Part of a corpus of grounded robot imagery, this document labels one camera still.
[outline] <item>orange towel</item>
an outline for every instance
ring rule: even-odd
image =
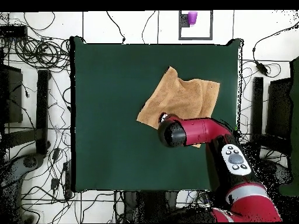
[[[162,113],[182,119],[211,117],[220,84],[201,79],[183,81],[169,67],[152,96],[140,111],[137,121],[158,129]]]

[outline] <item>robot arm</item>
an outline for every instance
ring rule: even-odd
[[[212,118],[182,120],[170,114],[158,128],[160,141],[168,147],[206,144],[208,173],[217,207],[211,214],[224,222],[281,221],[263,184],[232,133]]]

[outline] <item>white floor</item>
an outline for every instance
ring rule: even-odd
[[[110,15],[113,20],[120,26],[122,34],[126,37],[125,44],[142,44],[141,33],[147,19],[153,14],[154,11],[139,11],[139,12],[115,12],[111,11]],[[108,18],[106,12],[55,12],[56,19],[53,24],[44,31],[38,32],[44,36],[59,37],[61,39],[67,39],[70,36],[81,36],[87,43],[121,43],[122,37],[119,33],[118,28]],[[17,20],[24,21],[23,13],[11,13],[10,24],[19,23]],[[29,25],[35,29],[42,29],[48,26],[52,19],[53,14],[51,12],[37,12],[37,13],[26,13],[26,19]],[[153,14],[152,18],[148,21],[146,29],[144,30],[143,39],[147,44],[186,44],[186,43],[197,43],[197,44],[227,44],[232,38],[244,39],[243,47],[243,60],[252,60],[252,48],[255,43],[263,37],[266,37],[276,31],[287,28],[295,24],[298,20],[298,14],[291,10],[214,10],[214,24],[213,24],[213,40],[212,41],[180,41],[178,40],[178,11],[165,11],[161,10]],[[38,38],[31,30],[28,31],[29,36]],[[263,61],[264,64],[277,63],[281,66],[281,73],[275,79],[287,78],[290,76],[289,61],[299,56],[299,32],[297,29],[283,32],[278,36],[268,38],[261,41],[255,52],[255,58]],[[29,87],[32,91],[28,91],[30,97],[26,98],[25,92],[23,96],[23,107],[27,110],[29,116],[32,119],[33,124],[36,122],[36,82],[37,72],[36,69],[29,67],[20,61],[16,55],[9,56],[10,66],[22,69],[23,72],[23,84]],[[247,62],[244,68],[250,67],[255,72],[253,62]],[[278,72],[277,65],[271,65],[271,75],[276,75]],[[249,69],[244,69],[244,77],[250,73]],[[267,87],[270,83],[270,78],[267,78],[259,72],[255,76],[264,77],[264,100],[267,99]],[[70,80],[67,71],[60,73],[53,73],[53,79],[50,81],[51,95],[49,96],[49,105],[56,103],[49,109],[50,120],[48,139],[52,144],[55,143],[56,136],[58,140],[61,138],[63,128],[65,143],[69,144],[70,139],[69,128],[70,126],[70,113],[66,108],[64,101],[62,100],[61,94],[66,88],[70,86]],[[249,81],[248,86],[244,92],[247,99],[251,99],[251,84]],[[65,95],[66,100],[70,101],[69,91]],[[265,119],[263,120],[263,130],[266,126],[266,108],[267,102],[264,102],[263,111],[265,113]],[[242,99],[241,109],[250,106],[250,102]],[[242,111],[242,114],[249,118],[250,122],[250,108]],[[21,124],[11,124],[6,129],[7,132],[20,131],[25,128],[31,128],[31,124],[27,115],[23,113],[23,122]],[[246,118],[241,117],[241,122],[246,124]],[[241,131],[247,132],[247,128],[241,125]],[[8,150],[9,157],[13,157],[24,146],[17,146]],[[64,144],[60,145],[60,148],[67,148]],[[20,155],[26,154],[35,149],[35,144],[32,144],[21,150]],[[68,160],[71,158],[71,152],[66,149]],[[56,172],[62,169],[62,163],[66,161],[64,156],[58,163]],[[26,179],[33,176],[43,174],[48,169],[47,163],[45,162],[41,168],[31,172],[27,175]],[[22,188],[22,193],[27,193],[33,186],[43,186],[45,191],[49,191],[51,179],[47,180],[48,172],[44,175],[25,181]],[[90,206],[95,200],[96,196],[100,193],[110,194],[111,191],[99,192],[99,191],[87,191],[76,195],[76,201],[73,201],[71,207],[65,215],[60,219],[60,215],[56,219],[60,219],[59,223],[77,223],[80,218],[81,202],[80,197],[82,196],[82,210]],[[178,206],[181,207],[187,198],[187,191],[181,191],[178,196]],[[63,198],[61,190],[59,190],[58,198]],[[55,204],[45,204],[51,202],[51,198],[45,195],[41,190],[34,194],[26,196],[23,200],[25,208],[29,208],[32,211],[36,211],[41,215],[39,223],[50,223],[53,218],[61,212],[63,207],[67,206],[56,202]],[[101,195],[97,197],[95,204],[85,212],[84,223],[106,223],[109,220],[114,222],[113,216],[113,196],[112,195]],[[123,210],[123,204],[117,204],[117,210],[119,214]]]

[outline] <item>power adapter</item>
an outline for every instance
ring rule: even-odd
[[[53,160],[53,164],[56,163],[58,157],[59,157],[59,154],[60,154],[60,149],[54,149],[54,153],[53,153],[53,156],[52,156],[52,160]]]
[[[262,63],[256,61],[255,64],[256,64],[256,68],[260,73],[262,73],[265,76],[268,76],[268,70]]]
[[[51,190],[57,190],[59,186],[59,179],[58,178],[52,178],[51,180]]]

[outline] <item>robot control button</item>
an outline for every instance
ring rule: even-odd
[[[243,157],[239,154],[231,154],[228,161],[232,164],[242,164],[244,162]]]

